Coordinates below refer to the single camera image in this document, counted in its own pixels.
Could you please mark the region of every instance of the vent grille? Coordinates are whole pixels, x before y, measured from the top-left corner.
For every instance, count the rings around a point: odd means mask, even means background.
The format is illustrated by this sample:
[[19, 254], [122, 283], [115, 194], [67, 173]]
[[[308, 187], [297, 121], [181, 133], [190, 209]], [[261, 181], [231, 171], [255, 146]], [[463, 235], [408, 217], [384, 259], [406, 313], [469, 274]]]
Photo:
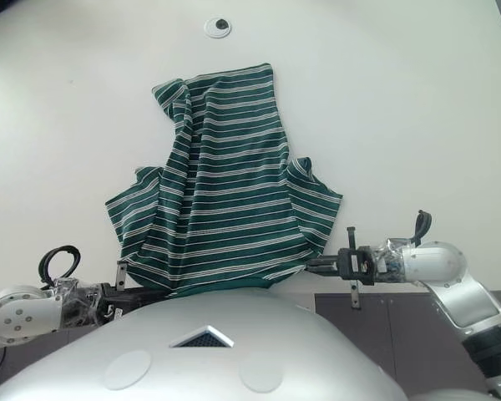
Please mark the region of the vent grille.
[[183, 338], [173, 341], [170, 347], [232, 348], [234, 347], [234, 341], [216, 328], [208, 325], [188, 332]]
[[205, 332], [197, 338], [185, 341], [178, 347], [227, 347], [219, 338], [214, 337], [211, 333]]

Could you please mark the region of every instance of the transparent plastic wrap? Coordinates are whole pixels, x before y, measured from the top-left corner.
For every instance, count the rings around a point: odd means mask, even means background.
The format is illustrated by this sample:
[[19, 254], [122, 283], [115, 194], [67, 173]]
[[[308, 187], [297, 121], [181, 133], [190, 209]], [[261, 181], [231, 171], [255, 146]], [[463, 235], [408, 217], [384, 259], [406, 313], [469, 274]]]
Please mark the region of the transparent plastic wrap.
[[76, 278], [59, 278], [54, 289], [62, 297], [62, 329], [81, 326], [102, 326], [98, 314], [102, 289], [99, 284], [85, 284]]
[[405, 282], [404, 261], [401, 247], [410, 246], [406, 238], [388, 238], [380, 246], [372, 247], [377, 266], [375, 282]]

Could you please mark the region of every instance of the green striped shirt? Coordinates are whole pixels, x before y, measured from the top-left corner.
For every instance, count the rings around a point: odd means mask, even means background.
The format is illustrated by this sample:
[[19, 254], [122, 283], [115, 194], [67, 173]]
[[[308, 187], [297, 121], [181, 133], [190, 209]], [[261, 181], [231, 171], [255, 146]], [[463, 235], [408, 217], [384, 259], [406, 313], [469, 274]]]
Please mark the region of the green striped shirt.
[[175, 122], [165, 167], [106, 202], [130, 276], [168, 296], [268, 287], [322, 253], [341, 195], [288, 161], [269, 64], [153, 88]]

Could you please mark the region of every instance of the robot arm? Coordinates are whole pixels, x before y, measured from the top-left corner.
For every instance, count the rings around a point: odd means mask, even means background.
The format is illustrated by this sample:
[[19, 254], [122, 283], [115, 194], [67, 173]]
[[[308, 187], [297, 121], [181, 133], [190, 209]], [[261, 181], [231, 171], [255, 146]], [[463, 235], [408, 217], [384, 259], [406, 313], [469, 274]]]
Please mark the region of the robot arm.
[[[67, 249], [52, 250], [43, 258], [46, 267], [39, 265], [39, 273], [47, 285], [42, 289], [15, 286], [0, 291], [0, 348], [28, 343], [59, 330], [102, 326], [134, 309], [165, 299], [160, 290], [125, 289], [126, 263], [123, 262], [118, 264], [113, 287], [108, 283], [85, 284], [72, 277], [52, 280], [48, 276], [48, 255]], [[72, 272], [73, 269], [69, 269], [65, 276]]]
[[[337, 256], [311, 259], [307, 270], [366, 285], [421, 283], [483, 372], [490, 393], [501, 399], [501, 304], [469, 274], [463, 253], [444, 242], [419, 245], [420, 236], [388, 239], [381, 246], [356, 249], [354, 229], [348, 230], [350, 248], [341, 249]], [[352, 305], [359, 307], [357, 295]]]
[[98, 284], [85, 286], [75, 278], [60, 278], [41, 290], [9, 287], [0, 292], [0, 347], [27, 343], [60, 329], [98, 325]]

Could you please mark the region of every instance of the metal bracket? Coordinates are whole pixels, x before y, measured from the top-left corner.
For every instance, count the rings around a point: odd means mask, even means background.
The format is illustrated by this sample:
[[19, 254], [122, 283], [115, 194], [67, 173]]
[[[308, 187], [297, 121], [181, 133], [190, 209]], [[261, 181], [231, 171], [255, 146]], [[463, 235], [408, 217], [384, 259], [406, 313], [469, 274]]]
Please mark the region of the metal bracket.
[[128, 262], [117, 262], [117, 274], [115, 275], [115, 289], [117, 291], [124, 291], [124, 284], [126, 283], [126, 271], [128, 270]]
[[360, 310], [360, 293], [358, 292], [358, 281], [351, 280], [351, 308]]

